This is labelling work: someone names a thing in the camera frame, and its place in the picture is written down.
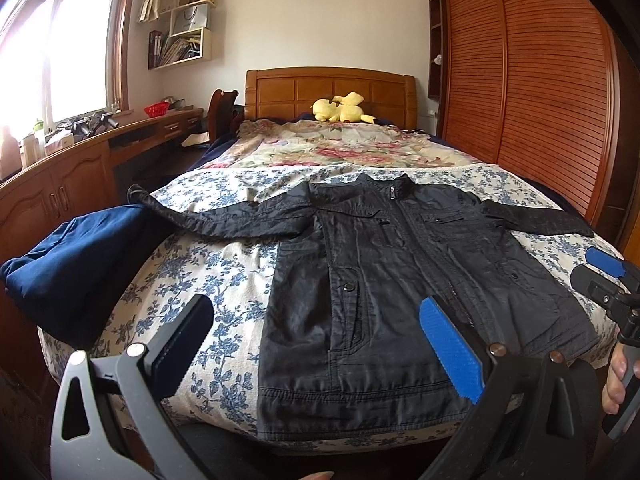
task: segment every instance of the plastic container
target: plastic container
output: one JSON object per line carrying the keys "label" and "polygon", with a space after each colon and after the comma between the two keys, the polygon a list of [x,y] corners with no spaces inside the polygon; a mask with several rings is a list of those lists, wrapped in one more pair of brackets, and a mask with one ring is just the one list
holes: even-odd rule
{"label": "plastic container", "polygon": [[0,182],[21,169],[20,144],[11,136],[8,126],[0,126]]}
{"label": "plastic container", "polygon": [[24,152],[24,165],[27,168],[32,164],[35,164],[40,159],[38,140],[33,132],[22,140],[22,150]]}
{"label": "plastic container", "polygon": [[147,114],[150,119],[153,119],[154,117],[160,117],[166,114],[169,106],[169,103],[165,103],[164,101],[162,101],[160,103],[156,103],[154,105],[146,107],[145,114]]}

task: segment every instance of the yellow plush toy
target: yellow plush toy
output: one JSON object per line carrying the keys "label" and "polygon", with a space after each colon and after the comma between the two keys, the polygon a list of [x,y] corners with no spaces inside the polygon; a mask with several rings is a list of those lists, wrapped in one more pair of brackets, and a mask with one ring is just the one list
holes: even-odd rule
{"label": "yellow plush toy", "polygon": [[338,121],[340,120],[340,110],[336,103],[332,103],[329,99],[318,99],[314,103],[313,113],[316,121]]}
{"label": "yellow plush toy", "polygon": [[358,105],[364,97],[356,92],[350,92],[346,97],[336,96],[329,99],[318,99],[314,103],[313,112],[317,121],[341,121],[343,123],[357,123],[364,121],[373,124],[375,117],[365,115]]}

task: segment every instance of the bed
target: bed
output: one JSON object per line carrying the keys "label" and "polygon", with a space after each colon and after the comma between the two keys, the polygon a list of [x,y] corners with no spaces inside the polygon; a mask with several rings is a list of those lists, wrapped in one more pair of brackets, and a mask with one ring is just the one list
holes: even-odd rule
{"label": "bed", "polygon": [[[285,122],[308,112],[317,98],[352,90],[365,97],[365,112],[389,119],[394,125],[319,124],[304,119]],[[244,200],[261,201],[303,180],[350,182],[365,172],[379,180],[407,173],[418,184],[451,184],[481,199],[559,207],[500,167],[432,142],[424,133],[412,132],[417,106],[415,81],[410,76],[347,68],[249,71],[245,98],[248,121],[240,125],[237,134],[229,133],[232,100],[226,100],[225,109],[221,109],[218,94],[216,106],[209,111],[210,123],[216,119],[210,134],[220,140],[229,135],[237,140],[214,160],[155,192],[161,203],[180,211],[207,210]],[[280,120],[257,120],[260,117]],[[514,236],[569,290],[567,269],[583,261],[588,247],[595,245],[617,254],[599,237]],[[193,294],[208,295],[216,311],[214,327],[178,394],[166,399],[164,406],[177,423],[200,420],[252,436],[257,421],[262,320],[277,251],[275,241],[226,243],[181,232],[172,235],[154,251],[122,295],[92,354],[117,354],[132,342],[148,342],[162,324],[175,319],[181,305]],[[602,309],[576,297],[600,340],[583,358],[594,367],[603,366],[614,341],[613,325]],[[58,380],[72,349],[42,330],[40,341],[47,367]],[[122,405],[119,413],[123,425],[129,427]],[[459,420],[451,420],[420,430],[275,445],[304,453],[371,450],[443,438],[459,424]]]}

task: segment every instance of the navy blue cloth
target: navy blue cloth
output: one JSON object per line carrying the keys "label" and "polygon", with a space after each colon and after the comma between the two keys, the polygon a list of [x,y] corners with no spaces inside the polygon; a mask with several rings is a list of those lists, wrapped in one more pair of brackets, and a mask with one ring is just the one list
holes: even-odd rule
{"label": "navy blue cloth", "polygon": [[457,150],[458,148],[456,148],[453,144],[451,144],[450,142],[447,142],[446,140],[440,138],[440,137],[436,137],[436,136],[431,136],[431,138],[429,139],[431,142],[435,142],[436,144],[439,144],[441,146],[447,146],[449,148],[453,148],[455,150]]}
{"label": "navy blue cloth", "polygon": [[5,262],[0,278],[16,306],[45,332],[89,349],[140,267],[174,230],[139,205],[90,213]]}
{"label": "navy blue cloth", "polygon": [[211,162],[212,160],[218,158],[220,155],[226,152],[229,148],[231,148],[236,142],[238,142],[238,133],[237,132],[229,132],[223,136],[218,137],[215,142],[207,149],[205,154],[187,171],[197,170],[207,162]]}

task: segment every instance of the window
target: window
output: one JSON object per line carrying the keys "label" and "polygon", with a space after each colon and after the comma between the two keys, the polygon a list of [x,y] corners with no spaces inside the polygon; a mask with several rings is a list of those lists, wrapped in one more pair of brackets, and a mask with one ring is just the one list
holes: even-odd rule
{"label": "window", "polygon": [[62,0],[47,48],[50,118],[54,122],[106,108],[111,0]]}
{"label": "window", "polygon": [[36,120],[62,120],[107,108],[108,39],[115,0],[47,0],[0,52],[0,124],[14,137]]}

